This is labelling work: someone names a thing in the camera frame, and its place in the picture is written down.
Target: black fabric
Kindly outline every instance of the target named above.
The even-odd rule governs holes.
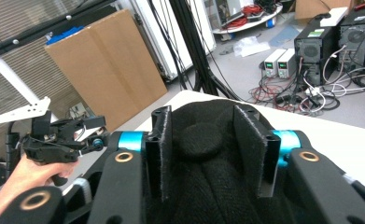
[[[170,198],[150,206],[149,222],[287,223],[288,216],[278,211],[282,200],[258,199],[249,191],[248,185],[258,183],[244,179],[232,125],[234,105],[238,103],[215,100],[173,112]],[[260,119],[271,128],[265,118]]]

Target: gray floor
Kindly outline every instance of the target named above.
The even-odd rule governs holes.
[[[259,69],[259,64],[265,60],[275,49],[278,48],[293,48],[293,38],[280,39],[282,43],[280,46],[271,46],[270,50],[257,53],[255,55],[246,57],[235,57],[234,53],[227,53],[229,49],[240,39],[248,36],[257,36],[258,41],[270,42],[275,36],[281,34],[286,27],[293,26],[297,30],[301,30],[304,25],[298,23],[294,20],[293,14],[282,14],[277,16],[277,24],[274,28],[266,28],[264,24],[245,30],[242,32],[235,33],[235,38],[222,42],[220,41],[220,35],[216,35],[215,39],[217,41],[217,47],[212,52],[212,57],[208,56],[208,61],[210,62],[211,70],[218,77],[218,79],[225,82],[221,74],[224,76],[226,81],[231,86],[231,89],[241,98],[249,99],[249,90],[258,87],[258,82],[261,78],[261,71]],[[194,80],[193,71],[190,69],[190,81]],[[156,106],[161,106],[165,104],[169,99],[171,99],[175,94],[180,91],[179,83],[174,80],[172,83],[167,84],[168,92],[164,95],[156,104],[147,108],[142,113],[136,116],[134,121],[127,122],[125,125],[121,126],[120,130],[131,129],[138,124],[137,121],[145,120],[148,113],[155,109]],[[316,116],[319,119],[325,119],[335,122],[340,122],[343,124],[348,124],[365,129],[365,92],[360,94],[348,95],[339,98],[340,106],[331,111],[325,111]]]

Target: floor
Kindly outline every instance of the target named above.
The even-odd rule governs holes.
[[[294,47],[293,39],[303,29],[304,24],[295,21],[293,16],[293,13],[278,15],[274,28],[269,29],[262,24],[249,30],[235,33],[235,37],[229,41],[221,41],[221,36],[216,35],[217,47],[208,56],[212,72],[223,83],[226,83],[226,80],[230,85],[230,89],[239,97],[249,100],[251,97],[249,90],[258,87],[261,78],[259,64],[275,49]],[[234,56],[234,52],[232,52],[233,45],[249,36],[255,36],[259,43],[269,42],[271,49],[246,57]],[[192,68],[189,70],[189,78],[191,82],[194,81]],[[177,78],[166,85],[168,89],[166,95],[156,104],[138,114],[134,122],[127,122],[119,130],[136,128],[138,126],[136,121],[145,120],[151,110],[164,105],[181,90]],[[339,98],[339,100],[340,106],[337,109],[319,113],[316,117],[365,129],[365,92],[344,96]]]

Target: computer tower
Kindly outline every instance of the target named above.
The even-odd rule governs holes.
[[[295,38],[296,63],[299,67],[301,58],[303,68],[310,68],[306,79],[311,85],[324,84],[322,77],[325,62],[338,48],[337,27],[321,27],[320,20],[312,19]],[[325,71],[328,79],[337,66],[335,60],[330,60]]]
[[[345,71],[365,67],[365,8],[351,12],[340,24],[339,47],[346,45],[339,53],[339,67],[344,61]]]

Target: cardboard box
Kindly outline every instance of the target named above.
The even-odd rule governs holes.
[[[354,0],[296,0],[295,19],[312,19],[318,14],[329,12],[332,8],[352,8],[354,4]]]
[[[167,92],[128,10],[45,49],[110,132]]]

